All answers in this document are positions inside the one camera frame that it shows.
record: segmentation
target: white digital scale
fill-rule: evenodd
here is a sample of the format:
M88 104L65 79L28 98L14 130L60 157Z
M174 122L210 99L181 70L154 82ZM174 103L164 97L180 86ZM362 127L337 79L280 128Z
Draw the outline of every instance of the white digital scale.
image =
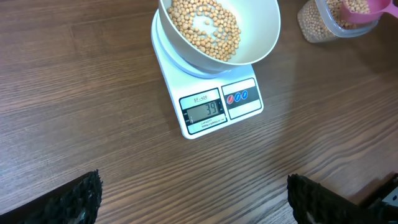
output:
M152 44L187 139L195 139L263 111L251 65L211 74L185 61L169 42L159 10L151 28Z

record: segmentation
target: white bowl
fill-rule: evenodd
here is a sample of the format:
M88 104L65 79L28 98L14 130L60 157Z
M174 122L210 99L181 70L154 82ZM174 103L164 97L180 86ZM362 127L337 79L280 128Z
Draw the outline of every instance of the white bowl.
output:
M194 47L177 30L167 13L172 0L159 0L159 15L167 38L186 61L197 67L212 71L231 70L237 66L249 65L263 59L274 48L280 32L280 12L277 0L218 0L223 8L236 16L242 30L239 48L232 59L224 62L208 56ZM216 28L206 16L195 16L193 26L212 34Z

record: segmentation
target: digital display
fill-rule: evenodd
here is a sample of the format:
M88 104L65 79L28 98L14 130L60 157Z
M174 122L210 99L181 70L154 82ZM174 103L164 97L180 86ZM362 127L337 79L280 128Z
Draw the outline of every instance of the digital display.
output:
M216 102L212 101L204 105L188 109L187 113L191 124L193 124L202 119L217 115L219 111Z

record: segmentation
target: wood grain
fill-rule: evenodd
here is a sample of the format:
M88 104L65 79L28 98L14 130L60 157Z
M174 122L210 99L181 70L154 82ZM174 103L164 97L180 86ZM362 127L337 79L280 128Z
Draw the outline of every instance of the wood grain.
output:
M189 141L150 41L157 1L0 1L0 214L94 169L97 223L293 223L293 173L359 203L398 172L398 21L313 45L304 3L279 1L254 65L264 111Z

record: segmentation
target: measuring cup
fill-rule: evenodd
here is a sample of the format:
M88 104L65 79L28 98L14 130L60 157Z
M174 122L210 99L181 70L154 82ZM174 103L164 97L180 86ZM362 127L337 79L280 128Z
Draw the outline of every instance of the measuring cup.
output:
M343 6L340 11L341 18L357 24L378 20L385 12L398 18L398 7L392 3L392 0L368 0L368 4L371 13L363 14L350 11L345 0L343 0Z

